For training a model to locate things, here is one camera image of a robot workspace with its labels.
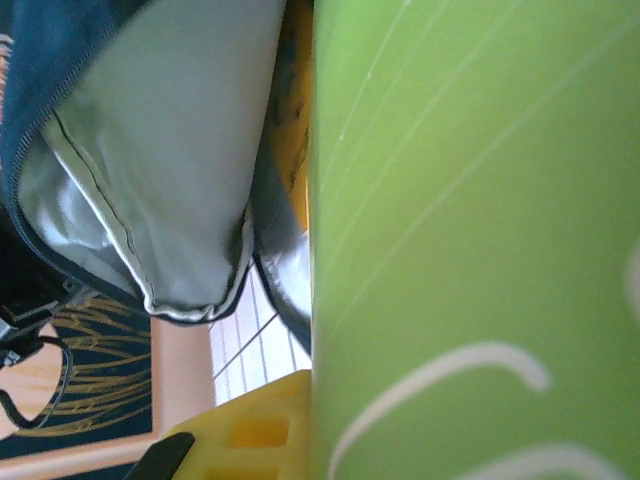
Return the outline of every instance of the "white tiled floor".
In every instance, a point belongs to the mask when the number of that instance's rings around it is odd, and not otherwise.
[[[262,333],[251,341],[260,328],[264,328]],[[209,335],[217,405],[296,370],[311,368],[309,355],[275,314],[254,268],[236,313],[214,323]]]

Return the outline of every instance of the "yellow object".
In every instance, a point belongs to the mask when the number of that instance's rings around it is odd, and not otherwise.
[[[301,370],[199,415],[167,436],[195,443],[174,480],[309,478],[311,371]]]
[[[303,230],[307,220],[307,170],[311,111],[312,5],[292,0],[287,5],[271,89],[265,131],[280,179]]]

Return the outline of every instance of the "black cable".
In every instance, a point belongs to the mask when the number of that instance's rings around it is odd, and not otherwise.
[[[13,400],[11,400],[9,394],[5,390],[0,389],[0,405],[2,405],[2,407],[4,408],[7,417],[9,417],[9,420],[11,420],[16,427],[21,429],[39,428],[47,423],[47,420],[49,420],[49,417],[51,417],[51,414],[60,403],[60,399],[69,386],[69,381],[71,380],[71,373],[73,369],[73,353],[71,352],[69,346],[59,338],[55,337],[38,337],[37,341],[40,341],[43,344],[48,343],[50,345],[56,345],[57,347],[60,347],[65,360],[65,372],[64,377],[62,378],[62,385],[60,385],[60,391],[55,396],[55,399],[51,404],[51,409],[46,414],[38,415],[33,420],[27,420],[20,413],[20,411],[16,407],[16,404],[13,403]]]

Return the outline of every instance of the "zipper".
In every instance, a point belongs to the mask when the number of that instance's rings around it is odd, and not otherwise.
[[[81,285],[100,285],[99,291],[106,297],[109,297],[112,300],[115,300],[126,307],[137,311],[138,313],[142,313],[148,316],[148,313],[144,311],[144,308],[140,308],[141,302],[137,301],[137,299],[130,295],[129,293],[121,290],[118,287],[115,287],[102,279],[88,273],[83,272],[78,268],[79,272],[74,273],[69,269],[65,269],[58,265],[57,263],[50,260],[50,256],[43,252],[41,248],[38,248],[33,242],[31,235],[25,230],[24,225],[27,222],[26,218],[24,218],[24,214],[20,210],[19,200],[18,200],[18,187],[20,181],[20,174],[22,173],[22,168],[24,166],[24,161],[27,157],[27,153],[29,152],[29,148],[31,147],[31,143],[33,142],[33,137],[35,133],[42,128],[47,119],[53,113],[55,106],[63,100],[65,97],[69,95],[73,85],[78,80],[80,72],[84,71],[84,68],[87,66],[87,62],[94,57],[96,52],[102,49],[102,47],[106,44],[109,38],[112,37],[114,33],[113,28],[107,28],[102,35],[99,37],[98,41],[94,44],[94,46],[85,52],[82,58],[71,68],[70,73],[64,79],[62,84],[58,86],[53,94],[51,95],[51,100],[47,105],[42,107],[36,114],[34,120],[29,123],[27,129],[24,134],[20,138],[20,142],[18,144],[18,148],[16,150],[14,167],[11,172],[10,177],[10,186],[8,192],[11,208],[8,208],[9,216],[12,218],[12,223],[20,238],[25,242],[25,244],[33,251],[40,259],[49,265],[51,268],[64,275],[67,278],[74,280],[75,282]]]
[[[18,235],[20,235],[20,238],[22,238],[22,241],[25,242],[25,244],[29,247],[29,249],[31,249],[31,251],[33,251],[38,257],[40,257],[40,259],[43,262],[45,262],[47,265],[49,265],[51,268],[53,268],[60,274],[64,275],[65,277],[70,278],[71,280],[81,285],[89,286],[90,288],[97,290],[101,295],[124,305],[125,307],[129,308],[133,312],[136,312],[148,317],[150,315],[145,311],[144,306],[142,305],[142,301],[137,299],[135,296],[102,280],[99,277],[96,277],[95,275],[87,272],[86,270],[83,270],[82,267],[74,266],[70,260],[64,258],[61,255],[58,255],[57,252],[54,252],[51,248],[49,248],[46,244],[44,244],[44,242],[41,242],[43,243],[42,248],[37,247],[33,241],[32,234],[27,232],[27,230],[24,228],[24,225],[26,225],[28,222],[19,207],[19,200],[18,200],[18,187],[19,187],[20,174],[22,173],[22,167],[27,157],[27,153],[29,152],[29,148],[31,147],[31,143],[33,142],[33,137],[35,133],[40,128],[42,128],[42,126],[45,124],[48,118],[52,115],[55,106],[58,105],[58,103],[61,100],[63,100],[66,96],[69,95],[73,85],[78,80],[80,73],[84,71],[85,67],[87,66],[87,62],[91,60],[94,57],[94,55],[104,47],[105,43],[113,36],[113,34],[114,34],[114,29],[112,27],[109,27],[104,32],[102,32],[102,34],[99,36],[98,41],[95,42],[92,48],[87,52],[85,52],[82,58],[78,62],[76,62],[76,64],[71,68],[70,73],[61,83],[61,85],[58,86],[53,91],[51,95],[51,100],[48,102],[47,105],[43,106],[37,112],[34,120],[28,124],[28,127],[25,130],[24,134],[22,135],[22,137],[20,137],[20,141],[18,143],[18,148],[16,150],[16,155],[14,159],[13,171],[11,172],[11,177],[9,182],[10,192],[8,192],[9,201],[7,202],[7,204],[10,204],[10,208],[7,208],[7,210],[9,211],[9,217],[12,220],[14,228],[16,229]],[[51,253],[55,254],[56,256],[60,256],[60,261],[62,263],[68,263],[69,268],[63,268],[58,263],[53,262],[50,259],[51,255],[49,253],[43,252],[43,249],[49,249]],[[214,320],[204,320],[204,321],[197,321],[197,322],[191,323],[191,322],[175,320],[166,315],[160,315],[159,317],[170,323],[181,325],[181,326],[210,323],[212,321],[217,321],[227,317],[228,315],[233,313],[233,311],[235,311],[235,308],[239,301],[242,290],[244,289],[244,282],[246,280],[248,271],[249,270],[247,269],[243,274],[242,281],[240,282],[238,286],[238,291],[236,292],[235,300],[231,302],[231,304],[229,305],[229,308],[227,308],[224,312],[219,312]]]

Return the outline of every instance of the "white pattern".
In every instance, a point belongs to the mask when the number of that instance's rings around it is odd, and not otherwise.
[[[525,350],[505,343],[478,343],[458,348],[429,360],[408,373],[367,405],[347,427],[329,461],[328,478],[333,480],[349,449],[376,423],[425,389],[448,377],[479,367],[497,367],[515,374],[534,392],[551,388],[551,376]]]
[[[327,262],[327,266],[325,267],[324,280],[326,280],[327,277],[329,276],[331,269],[334,263],[336,262],[336,259],[341,253],[342,247],[344,246],[347,239],[349,238],[351,231],[356,226],[357,221],[360,218],[360,215],[362,214],[366,206],[369,204],[369,202],[375,195],[376,191],[378,190],[378,188],[384,181],[385,177],[387,176],[387,173],[389,173],[389,170],[393,166],[397,165],[398,157],[400,156],[400,153],[402,152],[404,147],[411,141],[411,139],[413,139],[413,137],[418,132],[422,124],[431,115],[431,113],[433,112],[435,107],[438,105],[438,103],[440,103],[440,100],[442,100],[442,98],[446,95],[446,93],[453,86],[453,84],[458,80],[458,78],[460,78],[460,76],[467,69],[467,67],[471,65],[473,60],[475,60],[475,58],[482,51],[482,49],[489,43],[493,35],[500,29],[500,27],[502,27],[502,25],[504,25],[504,23],[513,14],[513,12],[518,7],[518,5],[522,3],[522,1],[523,0],[516,0],[511,3],[509,8],[504,13],[502,13],[500,17],[498,17],[498,19],[491,25],[491,27],[489,27],[484,37],[482,37],[482,40],[480,40],[465,55],[464,59],[456,66],[453,73],[449,76],[449,78],[447,78],[445,83],[441,85],[440,88],[438,88],[438,90],[433,95],[433,97],[431,97],[429,101],[425,104],[424,109],[422,110],[420,115],[418,115],[417,119],[413,122],[413,125],[411,126],[411,128],[407,131],[404,137],[402,137],[402,140],[400,140],[400,143],[396,147],[394,153],[389,157],[389,159],[385,162],[384,166],[380,169],[380,172],[378,173],[376,179],[373,181],[372,185],[369,187],[369,190],[367,191],[367,193],[364,195],[364,198],[361,200],[360,204],[358,205],[358,208],[356,208],[353,214],[349,217],[349,223],[347,224],[346,228],[342,230],[340,240],[338,240],[337,245],[334,247],[332,251],[332,256],[330,257],[329,261]]]
[[[559,473],[585,480],[626,478],[595,452],[578,445],[558,443],[517,451],[456,480],[517,480]]]
[[[636,322],[640,325],[640,243],[636,245],[629,259],[626,289]]]
[[[391,85],[389,85],[389,88],[387,88],[387,90],[385,91],[384,95],[382,95],[382,97],[380,98],[380,101],[378,102],[378,107],[373,112],[373,115],[371,115],[371,118],[367,122],[367,126],[364,128],[362,134],[360,135],[360,139],[358,140],[358,144],[356,145],[356,148],[355,148],[353,154],[351,154],[349,156],[349,161],[345,162],[346,166],[344,168],[344,171],[340,174],[340,177],[338,178],[338,183],[334,187],[333,199],[335,199],[337,197],[338,192],[342,188],[342,185],[349,178],[349,174],[351,173],[351,168],[354,165],[357,164],[357,162],[354,162],[353,159],[354,158],[358,158],[358,154],[360,153],[360,149],[365,145],[365,143],[366,143],[365,140],[368,138],[368,135],[369,135],[369,132],[371,131],[371,128],[375,125],[376,121],[378,120],[378,117],[380,116],[380,113],[384,110],[384,107],[385,107],[385,105],[387,103],[387,100],[389,100],[389,98],[391,97],[391,94],[395,91],[395,89],[396,89],[398,83],[400,82],[400,80],[402,79],[402,76],[404,75],[405,70],[407,69],[407,67],[411,63],[413,63],[414,57],[416,56],[416,54],[420,50],[420,47],[422,46],[422,43],[429,36],[429,33],[431,33],[431,30],[436,25],[436,23],[438,23],[438,20],[440,19],[440,16],[444,13],[444,11],[446,10],[446,8],[449,5],[449,3],[450,3],[450,0],[444,0],[440,4],[440,6],[438,7],[438,10],[436,10],[436,12],[433,14],[433,16],[429,19],[429,22],[427,23],[427,25],[425,26],[424,30],[422,31],[422,34],[420,35],[420,38],[416,41],[413,50],[411,50],[411,52],[409,53],[409,55],[407,55],[407,58],[404,60],[404,62],[400,66],[400,68],[398,68],[398,71],[395,74],[395,76],[394,76],[394,78],[393,78],[393,80],[391,82]],[[325,208],[329,208],[329,206],[328,206],[329,201],[330,200],[323,199],[323,203],[324,203],[324,207]]]
[[[411,225],[400,235],[398,240],[389,249],[384,258],[374,267],[371,274],[360,285],[358,291],[351,297],[347,306],[342,310],[340,316],[336,320],[333,329],[329,332],[327,341],[338,331],[340,325],[345,318],[351,313],[351,309],[360,300],[362,295],[367,291],[373,281],[380,275],[382,270],[389,262],[402,250],[404,245],[409,241],[413,234],[422,224],[429,219],[433,213],[444,204],[453,193],[489,158],[489,156],[497,150],[504,142],[506,142],[513,134],[519,131],[536,113],[543,107],[548,105],[560,92],[566,89],[571,82],[581,73],[588,70],[600,57],[602,57],[613,45],[620,41],[625,35],[634,30],[640,24],[640,9],[634,13],[616,28],[614,28],[605,39],[595,48],[584,55],[578,62],[569,68],[558,82],[552,85],[548,90],[533,101],[524,112],[500,134],[480,154],[471,160],[462,171],[442,190],[436,198],[418,215]]]
[[[391,22],[391,26],[389,27],[389,30],[387,31],[386,35],[382,39],[382,43],[378,47],[378,51],[373,57],[373,61],[371,62],[371,65],[367,70],[367,74],[365,75],[364,80],[360,85],[360,89],[356,94],[356,98],[353,101],[353,105],[351,105],[351,110],[349,110],[349,113],[347,114],[347,118],[344,122],[344,125],[342,126],[340,136],[338,137],[338,142],[336,143],[336,146],[334,147],[333,152],[331,153],[331,156],[327,160],[326,171],[322,172],[322,176],[325,179],[328,178],[329,172],[331,171],[331,167],[333,166],[334,160],[336,159],[338,148],[340,148],[340,144],[342,143],[342,140],[344,140],[344,136],[347,132],[347,129],[349,128],[349,124],[351,123],[351,117],[353,117],[353,114],[356,111],[356,108],[358,108],[358,104],[360,103],[360,98],[362,97],[362,94],[364,93],[364,90],[367,84],[369,83],[369,80],[372,77],[372,72],[375,69],[376,65],[378,64],[378,61],[380,60],[380,57],[382,56],[384,49],[387,47],[387,43],[389,43],[389,40],[391,39],[391,35],[393,34],[396,27],[398,26],[398,22],[400,21],[400,18],[402,18],[402,15],[404,14],[405,10],[410,4],[411,4],[411,0],[405,0],[404,2],[402,2],[402,6],[398,10],[398,13],[396,13],[396,16]],[[322,184],[320,185],[320,192],[324,190],[325,183],[326,183],[326,180],[323,181]]]

